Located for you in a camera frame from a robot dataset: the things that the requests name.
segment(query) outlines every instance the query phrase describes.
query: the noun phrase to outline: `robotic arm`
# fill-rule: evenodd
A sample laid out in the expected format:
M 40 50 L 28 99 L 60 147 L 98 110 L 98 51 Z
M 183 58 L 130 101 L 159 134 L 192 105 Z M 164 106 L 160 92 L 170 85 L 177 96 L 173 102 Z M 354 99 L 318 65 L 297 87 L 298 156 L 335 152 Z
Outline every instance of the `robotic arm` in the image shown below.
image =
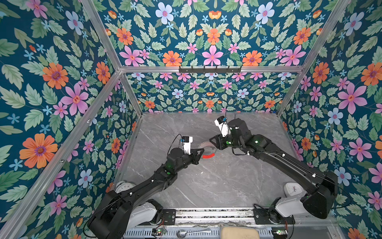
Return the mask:
M 156 212 L 152 206 L 155 202 L 146 203 L 146 201 L 152 195 L 171 186 L 177 179 L 180 170 L 187 168 L 190 164 L 199 164 L 204 149 L 190 149 L 192 137 L 182 137 L 181 141 L 185 145 L 184 149 L 173 148 L 167 155 L 166 163 L 162 164 L 149 179 L 129 190 L 120 193 L 113 190 L 104 196 L 87 223 L 98 239 L 119 239 L 125 233 L 126 228 L 140 224 L 132 223 L 130 216 L 134 217 L 139 214 L 139 212 L 134 213 L 133 210 L 141 205 L 142 211 L 151 209 Z
M 265 136 L 252 135 L 247 124 L 239 118 L 227 123 L 227 119 L 221 116 L 215 120 L 215 124 L 221 129 L 221 134 L 212 137 L 210 142 L 218 149 L 231 147 L 234 153 L 234 148 L 239 148 L 246 155 L 275 166 L 305 189 L 303 193 L 277 198 L 273 202 L 269 209 L 273 222 L 278 223 L 279 215 L 287 217 L 305 210 L 321 219 L 328 216 L 338 188 L 337 176 L 333 172 L 323 173 L 311 168 L 281 150 Z

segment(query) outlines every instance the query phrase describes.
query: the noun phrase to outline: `horizontal metal bar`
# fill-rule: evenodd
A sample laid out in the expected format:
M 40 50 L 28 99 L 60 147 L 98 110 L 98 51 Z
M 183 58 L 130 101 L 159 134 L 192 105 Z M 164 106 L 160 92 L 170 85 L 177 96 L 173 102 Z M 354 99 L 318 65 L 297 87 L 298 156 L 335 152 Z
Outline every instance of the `horizontal metal bar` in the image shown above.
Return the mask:
M 122 83 L 123 87 L 125 88 L 126 94 L 127 94 L 128 98 L 130 99 L 130 102 L 133 105 L 133 108 L 134 108 L 135 112 L 137 113 L 138 117 L 142 117 L 142 109 L 138 104 L 137 97 L 134 94 L 133 87 L 130 85 L 126 74 L 122 75 L 121 83 Z
M 102 43 L 102 46 L 104 47 L 107 55 L 109 56 L 109 59 L 115 71 L 118 71 L 119 68 L 122 66 L 121 61 L 119 60 L 118 55 L 114 50 L 113 44 L 110 41 L 109 36 L 106 34 L 104 23 L 102 22 L 101 17 L 98 15 L 94 2 L 92 0 L 82 0 L 81 3 L 84 6 L 84 9 L 91 23 L 93 24 L 94 30 L 97 33 Z
M 141 126 L 142 120 L 143 120 L 142 118 L 138 118 L 137 124 L 135 126 L 135 130 L 132 133 L 131 138 L 130 138 L 129 146 L 126 149 L 126 152 L 122 158 L 121 165 L 120 165 L 118 172 L 115 176 L 114 185 L 116 185 L 119 181 L 122 181 L 124 178 L 124 173 L 127 172 L 127 167 L 129 166 L 129 161 L 130 161 L 130 158 L 133 154 L 135 143 L 137 142 L 136 139 L 138 136 L 138 132 L 139 132 L 139 128 Z
M 348 4 L 349 4 L 349 0 L 338 0 L 338 2 L 336 3 L 332 13 L 329 15 L 328 20 L 326 21 L 324 27 L 322 28 L 321 34 L 318 36 L 316 42 L 313 45 L 313 48 L 309 51 L 309 54 L 303 63 L 302 72 L 296 76 L 288 92 L 286 93 L 283 99 L 283 102 L 281 103 L 279 109 L 277 110 L 278 116 L 281 116 L 281 114 L 283 113 L 287 105 L 289 104 L 289 101 L 291 100 L 292 96 L 296 92 L 301 81 L 304 79 L 304 77 L 308 73 L 310 66 L 313 64 L 318 53 L 320 52 L 321 48 L 324 46 L 326 40 L 328 39 L 330 33 L 333 31 L 333 28 L 337 24 L 338 20 L 340 19 L 341 15 L 345 11 L 345 8 L 348 6 Z
M 102 88 L 92 105 L 84 113 L 79 120 L 78 124 L 74 127 L 71 133 L 68 135 L 62 146 L 58 149 L 52 160 L 45 167 L 38 179 L 35 181 L 31 189 L 22 199 L 20 204 L 14 213 L 10 216 L 7 222 L 0 230 L 0 238 L 16 238 L 20 229 L 28 217 L 33 213 L 36 206 L 40 203 L 42 197 L 45 195 L 48 187 L 52 184 L 56 178 L 58 172 L 61 170 L 66 159 L 69 157 L 74 147 L 81 139 L 86 129 L 89 126 L 90 120 L 92 120 L 102 104 L 105 102 L 106 97 L 109 96 L 110 91 L 115 86 L 120 78 L 120 73 L 114 73 L 106 85 Z
M 127 67 L 122 66 L 122 73 L 160 73 L 160 72 L 183 72 L 183 73 L 229 73 L 229 72 L 302 72 L 302 66 L 257 66 L 257 67 Z

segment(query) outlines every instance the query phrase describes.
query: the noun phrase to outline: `marble surface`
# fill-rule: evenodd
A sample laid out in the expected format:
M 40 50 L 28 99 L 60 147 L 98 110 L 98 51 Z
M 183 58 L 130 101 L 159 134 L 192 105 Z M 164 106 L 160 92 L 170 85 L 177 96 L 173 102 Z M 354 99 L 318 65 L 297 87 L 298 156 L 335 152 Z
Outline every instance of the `marble surface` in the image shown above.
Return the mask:
M 166 162 L 174 137 L 193 136 L 191 148 L 219 133 L 214 120 L 222 114 L 144 114 L 128 168 L 122 178 L 136 185 L 149 178 Z M 238 113 L 252 134 L 263 134 L 281 149 L 295 155 L 275 114 Z M 228 120 L 234 114 L 227 114 Z M 269 206 L 284 197 L 283 186 L 293 180 L 275 167 L 253 156 L 235 156 L 231 149 L 218 150 L 211 159 L 201 159 L 178 173 L 178 179 L 153 199 L 164 207 Z

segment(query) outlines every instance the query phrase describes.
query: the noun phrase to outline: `spoon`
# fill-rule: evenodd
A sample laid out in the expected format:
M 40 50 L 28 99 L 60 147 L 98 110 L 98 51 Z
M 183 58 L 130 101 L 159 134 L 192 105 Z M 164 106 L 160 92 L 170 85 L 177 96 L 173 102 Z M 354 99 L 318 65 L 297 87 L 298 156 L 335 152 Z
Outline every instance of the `spoon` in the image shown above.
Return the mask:
M 201 231 L 194 231 L 194 232 L 187 232 L 186 230 L 179 230 L 177 233 L 176 233 L 176 236 L 178 238 L 185 238 L 186 235 L 188 234 L 192 234 L 192 233 L 202 233 L 202 232 L 205 232 L 205 233 L 211 233 L 211 229 L 204 229 L 204 230 L 201 230 Z

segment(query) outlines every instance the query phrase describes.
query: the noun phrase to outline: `floral wallpaper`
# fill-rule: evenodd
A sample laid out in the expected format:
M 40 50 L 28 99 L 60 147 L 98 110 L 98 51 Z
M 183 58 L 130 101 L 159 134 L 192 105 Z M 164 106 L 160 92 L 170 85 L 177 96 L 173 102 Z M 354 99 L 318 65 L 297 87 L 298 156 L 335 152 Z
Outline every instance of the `floral wallpaper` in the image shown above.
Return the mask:
M 371 239 L 382 236 L 382 6 L 350 5 L 282 119 L 299 159 L 338 176 L 332 213 L 344 233 Z
M 127 66 L 289 66 L 302 64 L 335 3 L 109 0 L 95 6 Z M 320 55 L 326 54 L 323 48 Z
M 3 1 L 0 26 L 2 227 L 114 70 L 78 1 Z M 121 84 L 110 94 L 20 238 L 81 238 L 134 129 Z
M 276 112 L 295 77 L 289 72 L 128 75 L 144 112 Z

